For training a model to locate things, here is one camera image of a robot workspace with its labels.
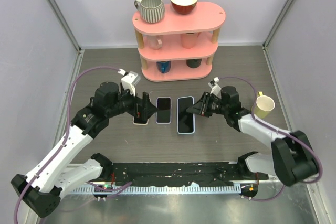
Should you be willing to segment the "beige phone case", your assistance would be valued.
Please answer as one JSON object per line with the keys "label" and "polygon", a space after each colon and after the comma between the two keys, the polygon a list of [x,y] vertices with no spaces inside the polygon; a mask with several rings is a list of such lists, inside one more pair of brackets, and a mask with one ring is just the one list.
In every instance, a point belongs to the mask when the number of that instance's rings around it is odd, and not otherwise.
{"label": "beige phone case", "polygon": [[147,125],[148,122],[149,122],[149,120],[141,120],[141,119],[137,119],[137,118],[133,119],[133,124],[134,125]]}

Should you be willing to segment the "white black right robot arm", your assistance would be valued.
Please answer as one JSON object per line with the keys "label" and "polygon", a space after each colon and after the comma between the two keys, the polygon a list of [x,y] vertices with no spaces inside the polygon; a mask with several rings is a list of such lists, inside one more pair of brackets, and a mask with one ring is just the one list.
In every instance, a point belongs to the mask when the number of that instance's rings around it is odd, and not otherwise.
{"label": "white black right robot arm", "polygon": [[271,150],[270,155],[253,151],[239,157],[239,177],[250,179],[255,173],[263,173],[278,177],[285,186],[292,186],[321,174],[320,161],[313,155],[304,132],[289,132],[261,120],[242,107],[235,87],[226,86],[220,92],[219,97],[204,92],[187,112],[204,117],[222,115],[230,127],[252,136]]}

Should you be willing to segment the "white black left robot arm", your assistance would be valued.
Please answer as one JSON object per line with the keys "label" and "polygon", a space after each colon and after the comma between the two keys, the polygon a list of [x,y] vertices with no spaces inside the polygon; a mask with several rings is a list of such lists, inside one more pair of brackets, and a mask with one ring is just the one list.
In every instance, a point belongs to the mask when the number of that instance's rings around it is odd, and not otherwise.
{"label": "white black left robot arm", "polygon": [[76,187],[93,179],[105,182],[111,177],[112,162],[100,153],[93,154],[81,166],[64,171],[77,154],[109,125],[110,118],[128,113],[146,121],[156,111],[148,93],[143,92],[139,97],[121,84],[102,83],[89,104],[76,113],[57,145],[26,175],[15,175],[12,186],[38,217],[47,217]]}

